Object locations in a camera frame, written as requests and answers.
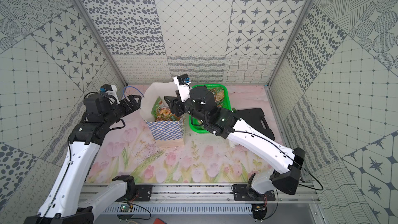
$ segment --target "metal grate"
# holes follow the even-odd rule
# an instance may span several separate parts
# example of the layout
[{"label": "metal grate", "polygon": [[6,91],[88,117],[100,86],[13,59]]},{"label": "metal grate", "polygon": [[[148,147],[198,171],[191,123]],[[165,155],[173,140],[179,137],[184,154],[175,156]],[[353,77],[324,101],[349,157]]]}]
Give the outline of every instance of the metal grate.
[{"label": "metal grate", "polygon": [[[112,204],[102,214],[116,214],[121,204]],[[251,204],[140,204],[151,214],[251,214]],[[133,207],[132,212],[123,214],[148,214],[140,207]]]}]

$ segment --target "blue cable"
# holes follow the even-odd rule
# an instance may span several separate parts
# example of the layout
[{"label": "blue cable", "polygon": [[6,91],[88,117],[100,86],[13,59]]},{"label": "blue cable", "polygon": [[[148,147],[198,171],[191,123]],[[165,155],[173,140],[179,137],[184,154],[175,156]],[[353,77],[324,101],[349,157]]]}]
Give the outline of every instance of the blue cable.
[{"label": "blue cable", "polygon": [[[124,96],[125,98],[127,98],[126,95],[125,95],[125,91],[126,91],[127,87],[123,88],[123,96]],[[138,92],[140,92],[140,94],[142,95],[142,97],[145,98],[144,94],[143,94],[140,90],[138,90],[138,88],[136,88],[136,87],[132,87],[132,88],[134,88],[134,89],[136,89]]]}]

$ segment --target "blue and white checkered pattern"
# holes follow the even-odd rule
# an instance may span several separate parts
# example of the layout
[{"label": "blue and white checkered pattern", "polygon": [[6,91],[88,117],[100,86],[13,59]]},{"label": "blue and white checkered pattern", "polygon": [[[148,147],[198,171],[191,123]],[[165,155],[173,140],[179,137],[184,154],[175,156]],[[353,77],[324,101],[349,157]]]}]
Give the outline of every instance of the blue and white checkered pattern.
[{"label": "blue and white checkered pattern", "polygon": [[155,140],[174,140],[184,137],[185,114],[179,121],[146,121]]}]

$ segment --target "red wire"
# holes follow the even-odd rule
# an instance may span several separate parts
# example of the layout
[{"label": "red wire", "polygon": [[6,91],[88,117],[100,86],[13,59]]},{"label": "red wire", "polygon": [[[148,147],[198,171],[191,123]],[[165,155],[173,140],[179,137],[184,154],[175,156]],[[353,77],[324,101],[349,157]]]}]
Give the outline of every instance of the red wire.
[{"label": "red wire", "polygon": [[264,206],[266,206],[266,205],[267,205],[267,203],[268,203],[268,199],[267,199],[266,195],[263,195],[263,197],[264,197],[264,205],[263,205],[263,207],[264,207]]}]

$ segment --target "patterned wallpaper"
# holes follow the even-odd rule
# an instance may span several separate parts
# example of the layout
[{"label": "patterned wallpaper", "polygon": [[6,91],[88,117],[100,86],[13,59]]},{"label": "patterned wallpaper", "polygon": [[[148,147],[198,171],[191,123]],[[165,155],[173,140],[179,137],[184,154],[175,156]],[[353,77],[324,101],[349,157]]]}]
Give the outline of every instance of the patterned wallpaper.
[{"label": "patterned wallpaper", "polygon": [[397,14],[398,0],[315,0],[271,85],[330,223],[398,221]]},{"label": "patterned wallpaper", "polygon": [[[263,85],[305,2],[82,1],[129,83],[170,82],[173,76],[189,72],[197,83]],[[258,61],[253,70],[240,66],[236,71],[228,63],[245,64],[247,59]]]},{"label": "patterned wallpaper", "polygon": [[37,213],[104,83],[123,88],[70,0],[0,0],[0,223]]}]

